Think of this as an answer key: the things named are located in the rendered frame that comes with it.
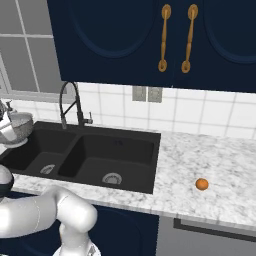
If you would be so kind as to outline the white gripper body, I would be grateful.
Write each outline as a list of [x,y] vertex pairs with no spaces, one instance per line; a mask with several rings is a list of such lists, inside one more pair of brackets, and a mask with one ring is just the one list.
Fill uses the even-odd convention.
[[17,139],[17,135],[13,130],[11,123],[0,122],[0,133],[4,142],[13,142]]

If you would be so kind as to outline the navy base cupboard door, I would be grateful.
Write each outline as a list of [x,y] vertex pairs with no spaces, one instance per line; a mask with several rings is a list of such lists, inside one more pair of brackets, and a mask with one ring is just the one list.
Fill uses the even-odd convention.
[[155,256],[159,217],[97,206],[98,219],[89,231],[101,256]]

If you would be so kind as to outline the black spring sink faucet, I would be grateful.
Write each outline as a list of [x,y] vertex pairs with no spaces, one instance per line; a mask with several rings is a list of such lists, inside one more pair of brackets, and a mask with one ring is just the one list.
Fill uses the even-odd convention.
[[[71,84],[74,88],[75,100],[66,110],[64,110],[63,109],[63,93],[68,84]],[[82,111],[82,106],[81,106],[81,101],[80,101],[78,86],[74,82],[66,81],[62,85],[61,90],[60,90],[60,95],[59,95],[60,118],[61,118],[61,124],[62,124],[63,129],[67,128],[66,114],[72,109],[73,106],[75,106],[77,108],[77,121],[78,121],[79,127],[83,127],[85,124],[93,123],[92,113],[89,113],[88,118],[84,117],[84,114]]]

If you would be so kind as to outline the orange tangerine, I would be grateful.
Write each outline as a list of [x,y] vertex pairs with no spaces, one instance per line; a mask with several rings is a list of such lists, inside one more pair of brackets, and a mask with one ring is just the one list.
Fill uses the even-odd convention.
[[204,178],[199,178],[196,181],[195,186],[198,190],[204,191],[209,187],[209,182]]

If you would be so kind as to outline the black double sink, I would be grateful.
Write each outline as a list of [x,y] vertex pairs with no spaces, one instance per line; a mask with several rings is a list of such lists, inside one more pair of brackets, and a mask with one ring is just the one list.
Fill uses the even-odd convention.
[[0,155],[15,174],[151,194],[161,135],[35,123],[28,142]]

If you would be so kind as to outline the grey framed window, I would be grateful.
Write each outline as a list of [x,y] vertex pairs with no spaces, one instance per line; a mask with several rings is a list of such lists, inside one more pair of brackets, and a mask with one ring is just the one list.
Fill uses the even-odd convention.
[[47,0],[0,0],[0,95],[69,102],[61,87]]

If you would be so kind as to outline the grey dishwasher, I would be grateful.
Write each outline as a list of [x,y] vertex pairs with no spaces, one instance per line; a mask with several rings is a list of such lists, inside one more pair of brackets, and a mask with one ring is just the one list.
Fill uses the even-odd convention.
[[[174,219],[164,216],[159,218],[156,256],[256,256],[256,242],[175,229],[173,227]],[[256,237],[256,231],[180,220],[184,225]]]

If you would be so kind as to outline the grey wall outlet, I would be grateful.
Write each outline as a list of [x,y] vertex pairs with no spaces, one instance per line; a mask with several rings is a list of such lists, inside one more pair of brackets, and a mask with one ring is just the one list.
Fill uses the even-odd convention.
[[146,101],[146,88],[144,86],[134,86],[132,88],[133,101]]
[[148,88],[148,101],[161,103],[162,102],[162,92],[163,89],[161,87],[149,87]]

